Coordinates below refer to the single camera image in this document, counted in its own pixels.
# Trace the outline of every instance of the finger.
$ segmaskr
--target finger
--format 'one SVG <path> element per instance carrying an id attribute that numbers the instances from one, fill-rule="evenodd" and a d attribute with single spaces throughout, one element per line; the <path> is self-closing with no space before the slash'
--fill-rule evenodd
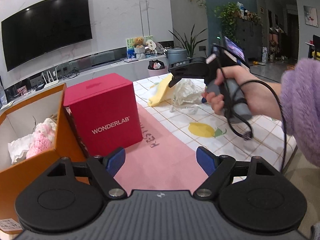
<path id="1" fill-rule="evenodd" d="M 211 105 L 220 103 L 223 100 L 223 98 L 223 95 L 218 95 L 217 97 L 212 98 L 210 101 Z"/>
<path id="2" fill-rule="evenodd" d="M 217 104 L 212 104 L 211 108 L 212 108 L 212 110 L 214 111 L 215 114 L 223 115 L 223 111 L 222 111 L 223 106 L 224 106 L 224 101 L 220 101 Z"/>
<path id="3" fill-rule="evenodd" d="M 205 97 L 205 99 L 207 100 L 207 102 L 211 102 L 211 99 L 212 98 L 215 98 L 216 97 L 216 94 L 211 92 L 211 93 L 208 93 L 207 96 Z"/>
<path id="4" fill-rule="evenodd" d="M 223 67 L 223 73 L 225 75 L 226 78 L 235 78 L 236 77 L 236 70 L 239 66 L 230 66 L 230 67 Z M 214 83 L 216 85 L 221 85 L 223 83 L 224 77 L 223 74 L 221 72 L 221 69 L 217 69 L 217 78 L 214 81 Z"/>

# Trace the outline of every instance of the doorway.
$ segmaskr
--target doorway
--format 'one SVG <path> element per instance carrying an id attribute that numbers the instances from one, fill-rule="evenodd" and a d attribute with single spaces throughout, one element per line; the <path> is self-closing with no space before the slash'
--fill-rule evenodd
<path id="1" fill-rule="evenodd" d="M 287 14 L 288 20 L 288 38 L 289 38 L 289 59 L 298 61 L 299 54 L 299 19 L 298 15 Z"/>

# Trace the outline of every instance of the wonderlab logo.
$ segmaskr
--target wonderlab logo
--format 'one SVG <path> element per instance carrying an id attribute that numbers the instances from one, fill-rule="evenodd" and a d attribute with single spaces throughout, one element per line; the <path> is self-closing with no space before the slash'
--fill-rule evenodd
<path id="1" fill-rule="evenodd" d="M 97 134 L 99 132 L 103 132 L 104 130 L 108 130 L 110 128 L 116 127 L 117 125 L 121 125 L 121 124 L 129 122 L 129 121 L 130 121 L 130 119 L 129 119 L 129 116 L 128 116 L 128 117 L 123 118 L 121 121 L 120 120 L 114 121 L 112 123 L 106 124 L 105 126 L 102 126 L 102 127 L 97 128 L 97 129 L 94 129 L 94 130 L 92 130 L 92 133 L 93 134 Z"/>

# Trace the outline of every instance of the curved tv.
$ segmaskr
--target curved tv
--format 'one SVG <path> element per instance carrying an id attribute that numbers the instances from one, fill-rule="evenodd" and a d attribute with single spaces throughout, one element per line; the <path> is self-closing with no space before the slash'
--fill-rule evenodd
<path id="1" fill-rule="evenodd" d="M 88 0 L 44 0 L 1 22 L 7 70 L 64 46 L 92 39 Z"/>

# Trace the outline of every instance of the pink table runner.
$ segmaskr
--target pink table runner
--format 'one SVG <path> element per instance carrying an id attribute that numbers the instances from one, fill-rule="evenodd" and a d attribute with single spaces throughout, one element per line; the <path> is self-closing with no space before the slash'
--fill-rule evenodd
<path id="1" fill-rule="evenodd" d="M 116 181 L 126 190 L 185 190 L 193 193 L 207 175 L 196 153 L 138 105 L 143 140 L 126 148 L 126 160 Z"/>

